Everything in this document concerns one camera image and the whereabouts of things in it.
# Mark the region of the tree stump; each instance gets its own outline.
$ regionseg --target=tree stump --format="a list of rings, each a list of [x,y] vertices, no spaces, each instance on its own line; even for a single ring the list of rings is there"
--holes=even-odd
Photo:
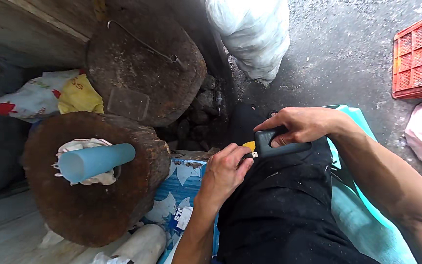
[[[87,48],[89,81],[104,99],[104,106],[113,87],[149,95],[149,108],[140,123],[169,125],[190,106],[206,76],[200,51],[173,18],[144,6],[124,10],[114,21],[163,55],[177,56],[186,69],[180,70],[177,63],[151,51],[116,22],[110,28],[105,22],[98,26]]]
[[[129,143],[136,157],[121,165],[111,185],[70,185],[52,165],[58,148],[75,139]],[[73,112],[51,117],[29,135],[23,163],[37,207],[55,233],[88,247],[121,237],[153,205],[156,188],[170,169],[170,150],[154,129],[114,115]]]

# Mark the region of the orange crate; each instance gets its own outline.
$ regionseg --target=orange crate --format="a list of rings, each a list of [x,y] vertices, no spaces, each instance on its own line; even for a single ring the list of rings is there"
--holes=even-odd
[[[395,99],[422,98],[422,20],[395,35],[391,94]]]

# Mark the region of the blue plastic cup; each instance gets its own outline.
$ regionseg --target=blue plastic cup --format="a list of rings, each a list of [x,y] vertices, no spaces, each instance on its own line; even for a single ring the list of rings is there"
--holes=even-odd
[[[79,183],[130,162],[135,155],[135,148],[128,143],[88,147],[63,153],[58,166],[63,177],[71,183]]]

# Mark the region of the concrete floor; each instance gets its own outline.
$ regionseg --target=concrete floor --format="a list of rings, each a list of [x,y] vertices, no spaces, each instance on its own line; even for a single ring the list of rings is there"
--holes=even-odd
[[[232,67],[238,99],[262,113],[346,104],[378,141],[422,174],[405,127],[417,100],[392,99],[393,37],[422,19],[422,0],[289,0],[291,46],[269,88]]]

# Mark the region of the wooden wall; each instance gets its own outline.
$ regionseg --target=wooden wall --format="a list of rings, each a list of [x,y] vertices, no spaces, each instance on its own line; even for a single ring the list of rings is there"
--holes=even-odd
[[[96,25],[92,0],[0,0],[0,45],[26,55],[24,68],[82,66]]]

